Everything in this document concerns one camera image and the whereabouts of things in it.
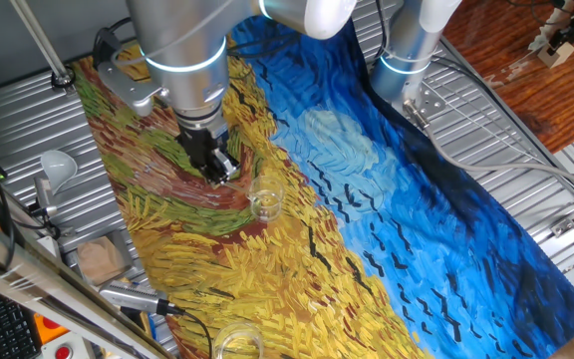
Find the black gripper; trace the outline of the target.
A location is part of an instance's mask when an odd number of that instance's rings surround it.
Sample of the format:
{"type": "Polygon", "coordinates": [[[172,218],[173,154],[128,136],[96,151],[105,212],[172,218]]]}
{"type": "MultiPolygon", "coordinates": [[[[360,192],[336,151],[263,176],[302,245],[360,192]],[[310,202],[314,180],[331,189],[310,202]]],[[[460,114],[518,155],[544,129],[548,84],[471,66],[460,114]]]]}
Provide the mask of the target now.
{"type": "Polygon", "coordinates": [[[176,141],[185,150],[190,164],[197,169],[210,185],[226,184],[238,172],[239,164],[228,153],[222,152],[226,148],[228,129],[221,126],[214,132],[209,129],[190,129],[180,126],[180,134],[176,141]],[[217,162],[217,172],[208,165],[213,156],[217,162]]]}

